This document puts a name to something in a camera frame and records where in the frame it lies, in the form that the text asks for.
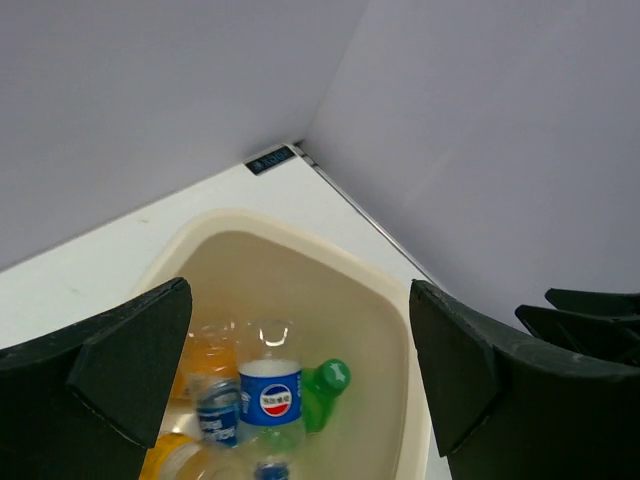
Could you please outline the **orange plastic bottle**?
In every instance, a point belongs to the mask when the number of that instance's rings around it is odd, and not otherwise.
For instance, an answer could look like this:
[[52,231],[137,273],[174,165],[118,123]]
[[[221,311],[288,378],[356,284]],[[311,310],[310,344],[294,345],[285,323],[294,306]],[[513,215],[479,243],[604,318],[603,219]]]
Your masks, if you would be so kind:
[[234,322],[193,327],[187,334],[169,398],[191,400],[204,380],[237,376]]

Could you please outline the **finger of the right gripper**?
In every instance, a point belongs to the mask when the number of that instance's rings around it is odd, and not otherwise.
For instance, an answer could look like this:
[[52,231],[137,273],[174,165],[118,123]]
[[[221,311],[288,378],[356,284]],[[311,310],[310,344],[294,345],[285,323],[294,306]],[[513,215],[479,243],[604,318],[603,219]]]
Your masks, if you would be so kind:
[[551,288],[545,299],[558,310],[594,316],[638,316],[639,294],[585,292]]
[[536,338],[574,353],[639,364],[639,316],[596,316],[521,305],[517,318]]

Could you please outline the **clear water bottle white cap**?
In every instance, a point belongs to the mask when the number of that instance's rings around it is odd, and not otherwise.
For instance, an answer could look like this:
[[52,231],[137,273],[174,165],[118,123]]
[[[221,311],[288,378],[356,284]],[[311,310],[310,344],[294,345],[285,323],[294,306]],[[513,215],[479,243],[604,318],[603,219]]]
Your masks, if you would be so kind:
[[193,387],[195,412],[205,442],[238,445],[239,383],[233,378],[204,377]]

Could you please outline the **green Sprite bottle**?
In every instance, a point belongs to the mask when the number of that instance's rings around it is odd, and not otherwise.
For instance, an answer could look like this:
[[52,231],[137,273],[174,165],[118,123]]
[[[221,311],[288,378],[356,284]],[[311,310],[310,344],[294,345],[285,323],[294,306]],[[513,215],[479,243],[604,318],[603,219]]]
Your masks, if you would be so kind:
[[351,383],[351,371],[340,359],[331,358],[315,368],[302,370],[302,418],[307,434],[321,432],[328,424],[337,400]]

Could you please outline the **clear blue label Pepsi bottle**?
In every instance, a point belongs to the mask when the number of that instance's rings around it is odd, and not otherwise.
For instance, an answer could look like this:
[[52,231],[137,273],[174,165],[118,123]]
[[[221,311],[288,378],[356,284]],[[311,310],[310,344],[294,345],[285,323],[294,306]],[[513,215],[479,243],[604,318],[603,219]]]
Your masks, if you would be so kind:
[[251,320],[240,331],[238,439],[251,479],[288,479],[304,442],[300,339],[286,319]]

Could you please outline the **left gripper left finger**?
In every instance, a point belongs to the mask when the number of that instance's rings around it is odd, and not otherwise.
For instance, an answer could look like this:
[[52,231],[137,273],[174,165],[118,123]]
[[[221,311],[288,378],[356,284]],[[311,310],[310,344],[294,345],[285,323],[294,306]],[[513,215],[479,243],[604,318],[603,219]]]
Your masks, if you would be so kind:
[[191,287],[176,277],[2,349],[2,478],[137,478],[160,431],[191,314]]

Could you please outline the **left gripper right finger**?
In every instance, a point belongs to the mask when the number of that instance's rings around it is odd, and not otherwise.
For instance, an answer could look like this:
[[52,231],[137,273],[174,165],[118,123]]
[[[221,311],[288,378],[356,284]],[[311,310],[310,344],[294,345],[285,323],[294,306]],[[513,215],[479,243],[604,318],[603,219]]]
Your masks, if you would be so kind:
[[639,364],[574,353],[416,280],[410,325],[455,479],[635,479]]

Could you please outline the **clear yellow cap bottle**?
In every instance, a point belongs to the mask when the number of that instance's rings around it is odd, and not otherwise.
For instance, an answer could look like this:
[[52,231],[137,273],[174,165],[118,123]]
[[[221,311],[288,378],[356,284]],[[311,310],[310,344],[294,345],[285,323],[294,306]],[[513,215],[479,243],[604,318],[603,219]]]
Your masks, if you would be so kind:
[[248,479],[231,448],[176,432],[162,433],[147,451],[140,479]]

